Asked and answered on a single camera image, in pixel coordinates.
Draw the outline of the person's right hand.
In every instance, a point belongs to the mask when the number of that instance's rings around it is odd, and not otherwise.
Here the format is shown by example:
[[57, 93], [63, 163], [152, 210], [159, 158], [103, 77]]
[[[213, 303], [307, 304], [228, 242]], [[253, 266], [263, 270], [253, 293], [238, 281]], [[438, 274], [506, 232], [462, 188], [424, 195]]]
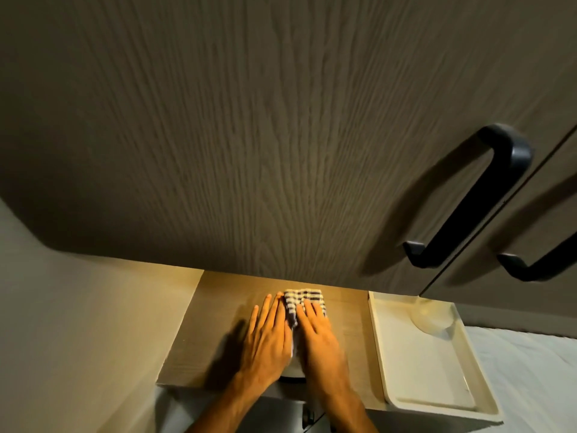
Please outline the person's right hand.
[[340, 386], [351, 387], [347, 358], [331, 322], [329, 330], [302, 330], [301, 327], [300, 330], [304, 338], [303, 368], [313, 393]]

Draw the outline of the clear round bowl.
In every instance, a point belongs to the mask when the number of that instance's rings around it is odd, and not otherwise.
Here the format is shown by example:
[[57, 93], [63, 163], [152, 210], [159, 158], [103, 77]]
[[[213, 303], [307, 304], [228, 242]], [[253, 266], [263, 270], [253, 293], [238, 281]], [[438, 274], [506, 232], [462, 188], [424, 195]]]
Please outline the clear round bowl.
[[454, 303], [417, 297], [409, 312], [412, 323], [422, 332], [438, 335], [456, 320]]

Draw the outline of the white bed sheet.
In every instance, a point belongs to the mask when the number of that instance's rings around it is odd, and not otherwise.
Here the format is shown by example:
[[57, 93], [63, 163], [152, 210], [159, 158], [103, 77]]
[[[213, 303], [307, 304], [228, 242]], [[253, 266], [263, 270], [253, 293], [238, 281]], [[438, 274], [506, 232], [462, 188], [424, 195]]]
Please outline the white bed sheet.
[[577, 339], [466, 330], [504, 420], [474, 433], [577, 433]]

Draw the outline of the black white checkered cloth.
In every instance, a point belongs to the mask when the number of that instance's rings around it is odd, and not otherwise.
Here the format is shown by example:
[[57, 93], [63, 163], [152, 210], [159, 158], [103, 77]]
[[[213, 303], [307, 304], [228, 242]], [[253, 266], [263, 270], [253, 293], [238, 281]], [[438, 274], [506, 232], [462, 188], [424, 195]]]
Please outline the black white checkered cloth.
[[305, 301], [318, 303], [324, 316], [327, 316], [324, 296], [320, 289], [288, 289], [284, 292], [285, 317], [292, 331], [292, 358], [297, 356], [300, 338], [300, 325], [297, 315], [297, 305], [306, 312]]

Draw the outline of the dark wood cabinet door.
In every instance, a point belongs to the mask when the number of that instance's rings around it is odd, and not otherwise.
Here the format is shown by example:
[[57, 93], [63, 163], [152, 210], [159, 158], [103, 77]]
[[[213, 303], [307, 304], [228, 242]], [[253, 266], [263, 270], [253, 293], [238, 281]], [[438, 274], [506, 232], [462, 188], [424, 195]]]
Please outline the dark wood cabinet door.
[[503, 124], [577, 123], [577, 0], [0, 0], [0, 198], [52, 249], [418, 295]]
[[577, 263], [546, 282], [522, 282], [498, 262], [528, 266], [577, 232], [577, 125], [459, 252], [422, 297], [577, 318]]

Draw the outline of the person's right forearm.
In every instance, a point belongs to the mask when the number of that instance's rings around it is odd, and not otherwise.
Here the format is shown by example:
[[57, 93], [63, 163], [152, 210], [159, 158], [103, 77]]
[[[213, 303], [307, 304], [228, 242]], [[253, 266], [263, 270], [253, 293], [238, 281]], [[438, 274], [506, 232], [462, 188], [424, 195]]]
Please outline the person's right forearm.
[[379, 433], [350, 386], [316, 390], [315, 395], [337, 433]]

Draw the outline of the person's left hand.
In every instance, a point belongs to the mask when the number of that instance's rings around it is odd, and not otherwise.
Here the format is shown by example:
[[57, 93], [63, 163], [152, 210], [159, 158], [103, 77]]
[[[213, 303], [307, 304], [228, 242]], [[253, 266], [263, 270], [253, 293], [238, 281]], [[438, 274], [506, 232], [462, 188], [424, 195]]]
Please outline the person's left hand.
[[259, 306], [261, 327], [256, 335], [249, 335], [248, 323], [240, 367], [241, 373], [258, 375], [274, 382], [292, 358], [292, 331], [286, 317], [282, 332], [270, 332], [270, 308], [275, 296], [267, 295], [263, 305]]

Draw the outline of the white rectangular plastic tray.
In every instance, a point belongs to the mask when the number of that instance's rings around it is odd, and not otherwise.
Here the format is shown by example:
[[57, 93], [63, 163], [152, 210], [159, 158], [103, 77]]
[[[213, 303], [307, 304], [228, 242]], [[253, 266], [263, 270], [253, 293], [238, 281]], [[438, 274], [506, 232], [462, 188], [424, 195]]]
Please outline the white rectangular plastic tray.
[[396, 410], [503, 423], [503, 414], [454, 304], [456, 320], [438, 335], [409, 312], [417, 297], [368, 292], [384, 396]]

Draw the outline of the person's left forearm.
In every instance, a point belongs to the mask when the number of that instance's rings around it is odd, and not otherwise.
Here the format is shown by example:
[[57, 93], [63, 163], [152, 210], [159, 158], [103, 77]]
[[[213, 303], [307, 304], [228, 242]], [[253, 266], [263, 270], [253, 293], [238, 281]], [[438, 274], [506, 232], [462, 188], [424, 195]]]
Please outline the person's left forearm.
[[238, 372], [184, 433], [236, 433], [242, 420], [273, 380]]

